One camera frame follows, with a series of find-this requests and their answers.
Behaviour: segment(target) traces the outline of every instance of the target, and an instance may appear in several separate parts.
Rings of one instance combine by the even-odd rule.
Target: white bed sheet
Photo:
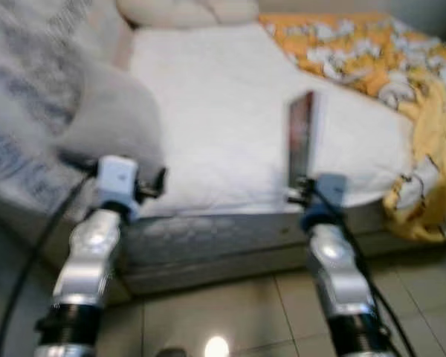
[[[167,190],[145,216],[294,211],[287,193],[288,103],[323,94],[314,171],[349,178],[345,206],[379,199],[410,171],[408,120],[303,73],[259,24],[136,33],[130,72],[161,110]]]

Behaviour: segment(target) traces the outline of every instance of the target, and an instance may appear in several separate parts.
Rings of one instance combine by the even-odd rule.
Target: white pillow
[[[116,0],[117,8],[137,25],[197,28],[252,22],[257,0]]]

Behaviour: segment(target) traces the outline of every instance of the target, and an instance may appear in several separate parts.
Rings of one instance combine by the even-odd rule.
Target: yellow floral blanket
[[[381,13],[267,14],[266,31],[304,71],[378,98],[413,122],[413,171],[384,197],[389,227],[446,240],[446,44]]]

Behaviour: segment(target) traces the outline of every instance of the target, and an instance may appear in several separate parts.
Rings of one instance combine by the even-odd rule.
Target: pillow
[[[197,28],[257,20],[256,0],[116,0],[117,8],[137,25]]]
[[[139,180],[154,185],[164,167],[161,127],[152,94],[126,72],[84,59],[85,86],[72,124],[56,140],[59,156],[90,167],[104,155],[139,163]]]

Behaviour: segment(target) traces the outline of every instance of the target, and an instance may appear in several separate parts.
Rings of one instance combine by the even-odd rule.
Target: black cable
[[[10,293],[10,297],[8,298],[7,305],[5,307],[5,311],[4,311],[3,315],[1,316],[1,320],[0,320],[0,357],[3,356],[4,343],[5,343],[5,339],[7,337],[7,331],[8,331],[8,327],[10,325],[10,320],[11,320],[13,311],[16,308],[16,304],[18,302],[20,294],[22,293],[23,286],[25,285],[26,279],[27,279],[28,275],[30,274],[31,269],[33,268],[33,264],[38,259],[39,254],[41,253],[41,250],[43,249],[46,242],[51,237],[53,230],[55,229],[55,227],[61,220],[62,216],[65,215],[69,206],[76,199],[76,197],[80,194],[83,186],[88,181],[88,179],[92,176],[92,174],[93,173],[88,173],[79,184],[77,184],[75,187],[73,187],[70,190],[68,197],[66,197],[66,199],[61,203],[61,205],[59,205],[59,207],[56,209],[53,216],[50,218],[50,220],[46,224],[45,228],[43,229],[42,233],[39,235],[39,238],[36,241],[36,244],[33,247],[32,251],[30,252],[30,255],[28,256],[27,261],[23,265],[23,268],[20,271],[19,276],[16,278],[15,283],[12,288],[12,292]]]
[[[380,300],[382,305],[384,306],[385,310],[388,312],[388,315],[392,322],[395,324],[395,328],[398,331],[398,334],[400,335],[401,340],[403,341],[403,344],[405,348],[407,349],[408,354],[410,357],[416,357],[415,350],[413,349],[413,346],[410,342],[410,340],[407,337],[406,332],[404,331],[403,326],[401,325],[398,317],[393,312],[392,307],[388,303],[387,299],[383,296],[380,289],[375,285],[372,274],[370,272],[370,269],[368,265],[366,264],[366,258],[365,255],[362,252],[362,249],[360,245],[358,244],[357,240],[353,236],[353,234],[350,232],[349,228],[347,227],[345,221],[343,220],[343,215],[337,211],[337,209],[334,207],[334,205],[318,190],[314,190],[314,193],[319,199],[323,202],[323,204],[327,207],[327,209],[337,218],[339,226],[343,230],[344,236],[347,238],[351,246],[354,248],[355,256],[356,256],[356,263],[357,267],[361,270],[361,273],[366,278],[366,281],[369,284],[370,291],[372,292],[372,295],[374,297],[374,303],[375,303],[375,314],[378,315],[378,318],[380,321],[383,322],[381,316],[380,316],[380,310],[378,308],[377,299]],[[393,350],[395,354],[400,355],[399,351]]]

